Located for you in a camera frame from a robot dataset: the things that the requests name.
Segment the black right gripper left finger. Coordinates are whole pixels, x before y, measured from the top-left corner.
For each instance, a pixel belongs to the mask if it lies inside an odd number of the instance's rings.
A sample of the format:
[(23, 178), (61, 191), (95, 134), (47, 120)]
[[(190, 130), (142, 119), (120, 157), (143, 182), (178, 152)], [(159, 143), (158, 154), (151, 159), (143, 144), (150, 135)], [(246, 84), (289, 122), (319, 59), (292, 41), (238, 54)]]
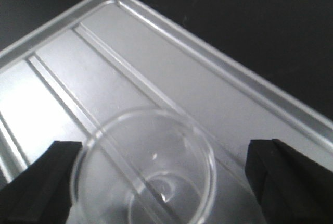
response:
[(54, 141), (24, 172), (1, 189), (1, 223), (66, 223), (70, 176), (82, 147)]

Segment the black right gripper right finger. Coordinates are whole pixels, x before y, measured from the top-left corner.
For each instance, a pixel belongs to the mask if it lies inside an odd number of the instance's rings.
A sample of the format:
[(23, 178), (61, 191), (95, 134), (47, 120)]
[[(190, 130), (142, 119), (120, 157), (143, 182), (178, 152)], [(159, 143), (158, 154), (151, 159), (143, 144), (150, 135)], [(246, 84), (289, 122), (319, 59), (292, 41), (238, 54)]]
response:
[(267, 223), (332, 223), (332, 171), (284, 142), (251, 140), (245, 174)]

